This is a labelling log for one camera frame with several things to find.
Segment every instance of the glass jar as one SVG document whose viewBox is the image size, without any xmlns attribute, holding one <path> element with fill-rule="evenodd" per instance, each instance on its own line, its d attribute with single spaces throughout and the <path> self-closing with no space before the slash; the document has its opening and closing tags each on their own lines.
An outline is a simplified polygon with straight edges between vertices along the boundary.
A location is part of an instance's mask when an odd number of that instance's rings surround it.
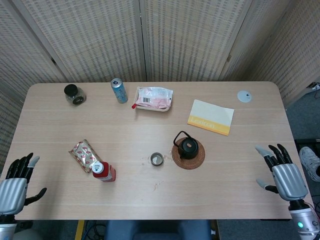
<svg viewBox="0 0 320 240">
<path fill-rule="evenodd" d="M 65 99 L 72 105 L 80 105 L 86 100 L 84 91 L 74 84 L 69 84 L 64 88 Z"/>
</svg>

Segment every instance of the black teapot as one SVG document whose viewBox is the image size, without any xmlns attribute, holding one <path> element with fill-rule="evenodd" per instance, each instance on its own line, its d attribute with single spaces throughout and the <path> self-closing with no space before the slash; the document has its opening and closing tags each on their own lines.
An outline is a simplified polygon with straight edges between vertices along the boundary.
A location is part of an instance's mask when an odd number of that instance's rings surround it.
<svg viewBox="0 0 320 240">
<path fill-rule="evenodd" d="M 184 133 L 187 138 L 182 140 L 182 142 L 178 145 L 176 143 L 176 140 L 181 133 Z M 178 148 L 178 153 L 181 159 L 193 159 L 198 155 L 199 146 L 197 140 L 195 140 L 185 131 L 181 131 L 178 133 L 178 135 L 173 140 L 173 144 Z"/>
</svg>

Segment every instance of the blue chair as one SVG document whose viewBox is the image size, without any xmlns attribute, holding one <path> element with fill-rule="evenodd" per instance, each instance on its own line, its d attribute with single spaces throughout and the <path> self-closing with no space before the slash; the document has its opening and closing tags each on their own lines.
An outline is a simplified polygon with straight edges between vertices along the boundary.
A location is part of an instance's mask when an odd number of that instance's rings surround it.
<svg viewBox="0 0 320 240">
<path fill-rule="evenodd" d="M 209 220 L 109 220 L 104 240 L 211 240 Z"/>
</svg>

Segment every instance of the white bottle cap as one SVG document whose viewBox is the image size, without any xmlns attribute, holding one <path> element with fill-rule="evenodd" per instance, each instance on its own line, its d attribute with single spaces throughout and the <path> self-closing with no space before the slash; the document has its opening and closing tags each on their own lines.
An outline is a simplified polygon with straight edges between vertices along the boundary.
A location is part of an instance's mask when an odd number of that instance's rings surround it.
<svg viewBox="0 0 320 240">
<path fill-rule="evenodd" d="M 94 172 L 95 174 L 100 174 L 104 171 L 104 165 L 99 162 L 96 161 L 93 165 L 92 165 L 92 172 Z"/>
</svg>

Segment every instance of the blue drink can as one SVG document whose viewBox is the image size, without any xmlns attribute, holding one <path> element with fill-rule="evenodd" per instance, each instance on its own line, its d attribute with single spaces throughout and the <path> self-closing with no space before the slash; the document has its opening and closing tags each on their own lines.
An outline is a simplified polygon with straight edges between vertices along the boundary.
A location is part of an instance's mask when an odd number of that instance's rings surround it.
<svg viewBox="0 0 320 240">
<path fill-rule="evenodd" d="M 119 103 L 124 104 L 128 101 L 124 83 L 120 78 L 114 78 L 111 81 L 111 87 Z"/>
</svg>

